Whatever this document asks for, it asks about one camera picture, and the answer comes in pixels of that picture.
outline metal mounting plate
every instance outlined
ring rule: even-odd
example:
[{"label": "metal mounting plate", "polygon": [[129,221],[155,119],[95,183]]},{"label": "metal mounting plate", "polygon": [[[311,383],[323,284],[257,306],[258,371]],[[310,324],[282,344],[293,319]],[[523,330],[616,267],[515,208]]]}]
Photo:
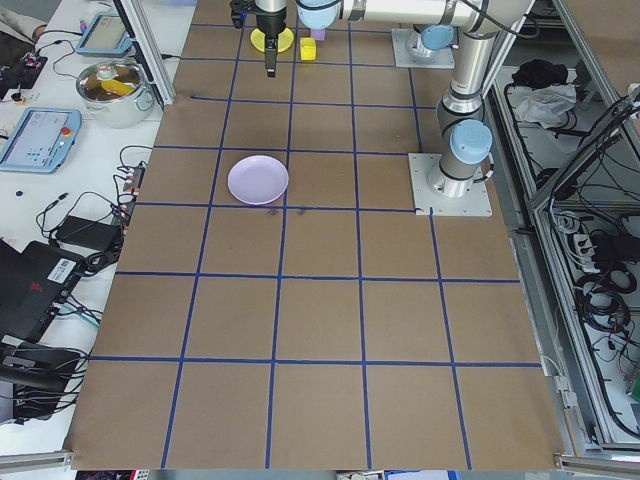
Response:
[{"label": "metal mounting plate", "polygon": [[440,161],[440,154],[410,153],[411,188],[416,215],[443,217],[490,217],[491,204],[484,183],[475,183],[462,198],[447,198],[436,194],[427,184],[429,170]]},{"label": "metal mounting plate", "polygon": [[393,52],[396,58],[396,67],[403,68],[440,68],[452,69],[454,67],[451,48],[443,48],[430,57],[417,57],[407,50],[407,40],[413,33],[404,28],[392,28]]}]

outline person's arm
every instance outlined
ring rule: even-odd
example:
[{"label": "person's arm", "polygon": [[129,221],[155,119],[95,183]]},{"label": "person's arm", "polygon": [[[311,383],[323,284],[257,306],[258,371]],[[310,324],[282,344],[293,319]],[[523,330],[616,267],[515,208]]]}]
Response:
[{"label": "person's arm", "polygon": [[46,25],[42,20],[20,15],[3,7],[0,7],[0,22],[33,41],[37,41],[42,35]]}]

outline yellow cube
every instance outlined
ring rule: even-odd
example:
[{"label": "yellow cube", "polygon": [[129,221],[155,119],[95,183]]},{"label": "yellow cube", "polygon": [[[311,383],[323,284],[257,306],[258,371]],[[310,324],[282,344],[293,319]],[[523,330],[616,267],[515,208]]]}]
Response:
[{"label": "yellow cube", "polygon": [[316,40],[311,37],[303,37],[300,39],[300,60],[303,62],[313,61],[316,59]]}]

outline white cloth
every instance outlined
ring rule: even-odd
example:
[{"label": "white cloth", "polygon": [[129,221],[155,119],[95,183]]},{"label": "white cloth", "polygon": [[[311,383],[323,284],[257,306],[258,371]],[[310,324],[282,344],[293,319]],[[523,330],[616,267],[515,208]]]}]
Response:
[{"label": "white cloth", "polygon": [[0,32],[33,45],[33,32],[47,22],[0,7]]},{"label": "white cloth", "polygon": [[543,128],[560,127],[567,122],[566,112],[575,104],[574,85],[552,85],[532,91],[514,113],[519,122],[539,123]]}]

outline purple plate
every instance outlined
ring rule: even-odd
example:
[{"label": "purple plate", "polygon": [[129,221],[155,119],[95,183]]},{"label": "purple plate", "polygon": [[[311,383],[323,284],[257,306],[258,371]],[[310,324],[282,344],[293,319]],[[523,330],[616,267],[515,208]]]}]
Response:
[{"label": "purple plate", "polygon": [[289,173],[282,162],[266,155],[240,160],[227,177],[231,194],[249,205],[264,205],[277,200],[288,183]]}]

